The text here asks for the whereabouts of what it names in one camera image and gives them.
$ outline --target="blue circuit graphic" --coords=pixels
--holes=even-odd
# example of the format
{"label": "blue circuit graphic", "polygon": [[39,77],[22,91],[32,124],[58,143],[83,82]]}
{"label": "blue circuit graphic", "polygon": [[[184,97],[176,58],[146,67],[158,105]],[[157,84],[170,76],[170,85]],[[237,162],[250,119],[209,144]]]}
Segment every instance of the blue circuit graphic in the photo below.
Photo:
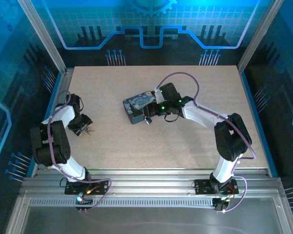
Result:
{"label": "blue circuit graphic", "polygon": [[142,27],[140,26],[121,26],[120,28],[120,31],[113,31],[111,32],[103,41],[102,43],[99,45],[99,46],[85,46],[85,47],[68,47],[54,21],[54,18],[52,17],[52,14],[49,10],[49,8],[47,7],[46,3],[44,3],[44,7],[50,17],[50,20],[57,32],[57,35],[63,45],[63,47],[66,49],[66,50],[100,50],[114,35],[117,35],[117,34],[125,34],[125,29],[137,29],[139,30],[139,38],[140,38],[140,46],[141,48],[143,49],[160,49],[162,46],[163,46],[163,39],[164,39],[164,30],[165,29],[178,29],[178,34],[188,34],[190,37],[192,37],[194,39],[195,42],[197,42],[197,44],[199,44],[203,49],[237,49],[240,47],[241,43],[242,43],[242,40],[251,24],[251,21],[256,13],[256,10],[259,6],[259,3],[260,3],[261,0],[259,0],[256,4],[256,6],[254,7],[253,11],[252,11],[252,14],[242,32],[242,35],[237,43],[236,46],[206,46],[204,45],[198,38],[197,36],[191,31],[191,30],[183,30],[182,29],[182,25],[164,25],[161,27],[160,29],[160,34],[159,34],[159,44],[158,45],[144,45],[144,42],[143,42],[143,29]]}

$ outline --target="robotic arm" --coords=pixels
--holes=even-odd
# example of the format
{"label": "robotic arm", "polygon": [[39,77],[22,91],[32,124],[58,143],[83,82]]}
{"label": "robotic arm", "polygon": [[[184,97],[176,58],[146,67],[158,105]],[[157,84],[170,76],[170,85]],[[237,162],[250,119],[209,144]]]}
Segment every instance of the robotic arm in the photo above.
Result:
{"label": "robotic arm", "polygon": [[251,137],[242,118],[236,113],[232,115],[217,113],[215,116],[212,114],[215,113],[213,110],[202,105],[200,105],[202,108],[197,108],[192,98],[187,96],[181,98],[172,83],[163,85],[154,95],[157,102],[150,103],[143,109],[147,124],[151,124],[153,116],[165,116],[166,120],[167,115],[175,114],[177,118],[193,120],[215,133],[220,157],[215,170],[210,175],[210,185],[216,192],[226,188],[231,182],[238,159],[245,153],[247,146],[239,134],[220,116],[231,121],[251,144]]}
{"label": "robotic arm", "polygon": [[[89,131],[88,128],[92,124],[92,120],[88,116],[80,114],[80,100],[79,96],[72,94],[70,102],[53,117],[51,122],[51,140],[53,143],[55,162],[62,170],[53,165],[50,157],[47,124],[51,117],[41,122],[40,126],[32,128],[30,135],[34,160],[37,164],[54,168],[61,173],[64,172],[79,180],[90,181],[91,177],[86,168],[79,165],[71,156],[70,146],[65,132],[66,127],[77,136],[80,136],[83,131]],[[67,180],[69,182],[76,182],[76,180],[70,177]]]}

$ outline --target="black cable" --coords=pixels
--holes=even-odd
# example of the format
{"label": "black cable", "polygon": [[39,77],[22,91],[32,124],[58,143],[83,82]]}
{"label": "black cable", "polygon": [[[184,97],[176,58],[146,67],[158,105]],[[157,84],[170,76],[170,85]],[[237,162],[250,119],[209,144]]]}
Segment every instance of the black cable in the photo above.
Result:
{"label": "black cable", "polygon": [[83,109],[84,109],[84,103],[83,103],[83,100],[82,100],[82,98],[81,97],[79,97],[80,98],[80,101],[82,102],[82,104],[83,104],[83,107],[79,110],[79,112],[81,112]]}
{"label": "black cable", "polygon": [[167,123],[173,123],[173,122],[175,122],[175,121],[179,118],[179,115],[177,115],[177,118],[176,118],[176,119],[174,119],[174,120],[167,120],[167,119],[166,119],[167,116],[168,116],[168,115],[165,115],[165,116],[164,116],[164,120],[165,120]]}
{"label": "black cable", "polygon": [[167,123],[173,123],[173,122],[175,122],[178,118],[179,118],[179,110],[178,109],[176,109],[176,108],[172,108],[173,110],[175,110],[176,111],[176,113],[174,113],[174,114],[176,114],[177,115],[177,118],[176,119],[174,119],[174,120],[167,120],[166,119],[166,117],[168,116],[168,113],[164,116],[164,120],[167,122]]}
{"label": "black cable", "polygon": [[61,185],[61,184],[62,184],[62,181],[63,181],[64,179],[66,179],[66,181],[68,181],[66,177],[63,177],[63,178],[60,180],[60,187],[61,187],[61,188],[66,188],[66,186],[62,186],[62,185]]}

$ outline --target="purple cable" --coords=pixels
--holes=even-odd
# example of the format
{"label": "purple cable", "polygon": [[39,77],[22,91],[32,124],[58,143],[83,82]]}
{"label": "purple cable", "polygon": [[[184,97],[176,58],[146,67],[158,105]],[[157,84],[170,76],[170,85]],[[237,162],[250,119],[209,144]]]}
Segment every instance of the purple cable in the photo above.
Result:
{"label": "purple cable", "polygon": [[75,181],[78,181],[78,182],[81,182],[81,183],[85,183],[85,184],[91,184],[91,183],[98,183],[98,182],[103,182],[103,181],[109,181],[109,186],[106,190],[106,193],[101,197],[101,199],[97,202],[97,204],[95,204],[94,206],[92,206],[91,208],[87,209],[87,210],[92,210],[94,208],[96,208],[100,203],[101,201],[106,197],[106,195],[108,194],[108,191],[112,185],[112,180],[111,179],[100,179],[100,180],[91,180],[91,181],[85,181],[85,180],[80,180],[80,179],[77,179],[77,178],[74,178],[73,176],[71,175],[68,175],[66,172],[64,172],[62,170],[62,167],[60,167],[56,162],[55,162],[55,158],[54,158],[54,151],[53,151],[53,145],[52,145],[52,141],[51,141],[51,121],[53,119],[53,117],[60,111],[62,110],[65,106],[68,105],[70,99],[71,99],[71,94],[69,91],[62,91],[59,96],[58,96],[58,103],[59,103],[59,98],[60,98],[60,95],[63,94],[63,93],[67,93],[68,94],[68,99],[67,99],[67,102],[61,106],[58,110],[56,110],[49,118],[49,121],[48,121],[48,125],[47,125],[47,134],[48,134],[48,142],[49,142],[49,148],[50,148],[50,154],[51,154],[51,160],[52,160],[52,164],[57,167],[64,176],[66,176],[67,178],[71,178]]}
{"label": "purple cable", "polygon": [[243,176],[234,175],[233,177],[241,178],[241,179],[244,180],[244,183],[245,183],[245,191],[244,191],[241,199],[239,200],[239,202],[234,207],[230,208],[229,210],[223,211],[223,213],[226,213],[226,212],[229,212],[229,211],[233,211],[235,208],[237,208],[240,205],[240,203],[243,201],[243,199],[244,199],[244,197],[246,195],[246,191],[248,190],[248,183],[247,183],[246,179]]}
{"label": "purple cable", "polygon": [[[225,117],[223,117],[223,116],[221,116],[221,115],[219,115],[219,114],[217,114],[217,113],[215,113],[214,111],[211,111],[211,110],[208,110],[208,109],[206,109],[206,108],[204,108],[204,107],[201,107],[201,106],[199,106],[197,103],[196,103],[196,98],[197,98],[197,96],[199,95],[199,91],[200,91],[200,85],[199,85],[199,82],[197,81],[197,79],[193,76],[193,75],[191,75],[191,74],[189,74],[189,73],[187,73],[187,72],[174,72],[174,73],[171,73],[171,74],[169,74],[168,76],[166,76],[161,82],[160,82],[160,84],[156,87],[156,89],[159,89],[160,88],[160,86],[163,84],[163,82],[168,78],[168,77],[170,77],[170,76],[172,76],[172,75],[176,75],[176,74],[185,74],[185,75],[187,75],[187,76],[189,76],[189,77],[191,77],[194,81],[195,81],[195,83],[196,83],[196,85],[197,85],[197,91],[196,91],[196,93],[195,93],[195,95],[194,95],[194,97],[193,97],[193,103],[194,103],[194,105],[197,107],[197,108],[199,108],[199,109],[201,109],[201,110],[203,110],[203,111],[205,111],[205,112],[207,112],[207,113],[210,113],[210,114],[212,114],[213,116],[216,116],[216,117],[219,117],[219,118],[221,118],[221,119],[223,119],[225,122],[227,122],[238,134],[239,134],[239,136],[242,138],[242,140],[244,141],[244,143],[246,144],[246,146],[249,148],[249,150],[251,151],[251,153],[253,154],[253,157],[242,157],[242,158],[240,158],[240,159],[238,159],[238,161],[239,160],[242,160],[242,159],[257,159],[257,156],[256,156],[256,153],[255,153],[255,151],[253,150],[253,148],[251,147],[251,145],[249,144],[249,142],[246,140],[246,138],[243,136],[243,134],[241,133],[241,131],[230,121],[230,120],[228,120],[227,118],[225,118]],[[234,171],[234,169],[237,167],[237,164],[238,164],[238,161],[236,161],[236,163],[235,163],[235,165],[234,165],[234,167],[233,167],[233,170],[232,170],[232,172]]]}

